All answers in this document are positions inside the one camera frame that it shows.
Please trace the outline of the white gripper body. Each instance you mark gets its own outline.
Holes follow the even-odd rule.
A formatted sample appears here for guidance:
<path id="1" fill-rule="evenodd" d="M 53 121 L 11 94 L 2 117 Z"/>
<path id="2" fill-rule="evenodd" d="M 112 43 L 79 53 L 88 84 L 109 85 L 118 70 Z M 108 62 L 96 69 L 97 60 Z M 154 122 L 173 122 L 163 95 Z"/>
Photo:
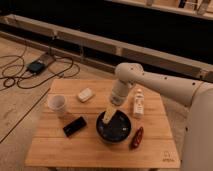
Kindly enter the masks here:
<path id="1" fill-rule="evenodd" d="M 110 93 L 110 102 L 115 106 L 121 106 L 125 102 L 132 88 L 133 85 L 131 83 L 117 79 Z"/>

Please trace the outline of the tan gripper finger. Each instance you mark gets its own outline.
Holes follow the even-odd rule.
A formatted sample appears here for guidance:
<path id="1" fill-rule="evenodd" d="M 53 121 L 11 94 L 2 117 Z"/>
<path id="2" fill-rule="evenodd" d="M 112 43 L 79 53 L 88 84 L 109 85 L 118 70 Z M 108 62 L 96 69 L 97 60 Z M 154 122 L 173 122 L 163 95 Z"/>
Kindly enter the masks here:
<path id="1" fill-rule="evenodd" d="M 116 108 L 114 106 L 108 106 L 106 108 L 106 112 L 104 114 L 104 117 L 102 119 L 104 124 L 108 124 L 110 122 L 110 120 L 112 119 L 113 115 L 116 112 Z"/>

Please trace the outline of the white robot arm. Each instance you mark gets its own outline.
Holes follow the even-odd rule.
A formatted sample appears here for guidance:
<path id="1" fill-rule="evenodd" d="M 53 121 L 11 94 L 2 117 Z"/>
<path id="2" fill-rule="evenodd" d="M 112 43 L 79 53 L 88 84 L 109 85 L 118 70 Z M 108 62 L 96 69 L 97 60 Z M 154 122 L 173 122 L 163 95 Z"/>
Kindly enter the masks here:
<path id="1" fill-rule="evenodd" d="M 120 63 L 114 73 L 114 106 L 140 84 L 189 107 L 180 171 L 213 171 L 213 83 L 145 72 L 138 63 Z"/>

